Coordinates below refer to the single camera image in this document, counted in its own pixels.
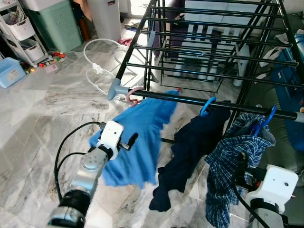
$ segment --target blue checkered shirt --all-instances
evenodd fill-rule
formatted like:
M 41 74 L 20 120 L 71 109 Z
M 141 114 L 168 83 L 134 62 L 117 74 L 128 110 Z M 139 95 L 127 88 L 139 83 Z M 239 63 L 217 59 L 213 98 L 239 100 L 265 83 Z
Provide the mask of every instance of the blue checkered shirt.
M 231 179 L 240 163 L 240 154 L 247 154 L 248 166 L 256 167 L 265 148 L 276 143 L 268 126 L 261 129 L 257 137 L 248 133 L 249 126 L 256 120 L 261 123 L 264 117 L 256 114 L 240 115 L 227 130 L 224 139 L 206 158 L 210 165 L 207 178 L 206 218 L 216 228 L 229 227 L 230 203 L 238 204 Z

